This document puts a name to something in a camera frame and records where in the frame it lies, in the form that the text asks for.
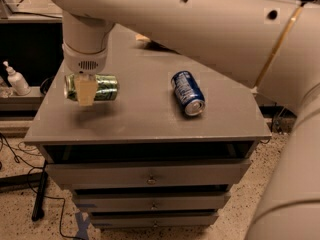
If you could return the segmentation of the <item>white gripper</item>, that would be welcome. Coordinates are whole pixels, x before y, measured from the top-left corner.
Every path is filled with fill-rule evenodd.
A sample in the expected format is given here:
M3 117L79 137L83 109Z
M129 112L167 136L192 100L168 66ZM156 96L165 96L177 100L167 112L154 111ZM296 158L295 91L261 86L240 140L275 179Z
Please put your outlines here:
M98 83L95 74L100 73L106 64L107 50L86 54L73 50L67 44L62 45L64 63L74 76L77 101L80 106L91 106L94 102Z

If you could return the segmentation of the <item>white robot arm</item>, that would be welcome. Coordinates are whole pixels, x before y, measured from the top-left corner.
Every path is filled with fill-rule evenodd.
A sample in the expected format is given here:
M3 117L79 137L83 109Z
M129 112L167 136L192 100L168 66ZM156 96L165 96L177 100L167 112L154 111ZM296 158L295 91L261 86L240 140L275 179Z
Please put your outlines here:
M320 4L299 0L52 0L65 57L99 53L77 20L123 25L283 105L297 119L245 240L320 240Z

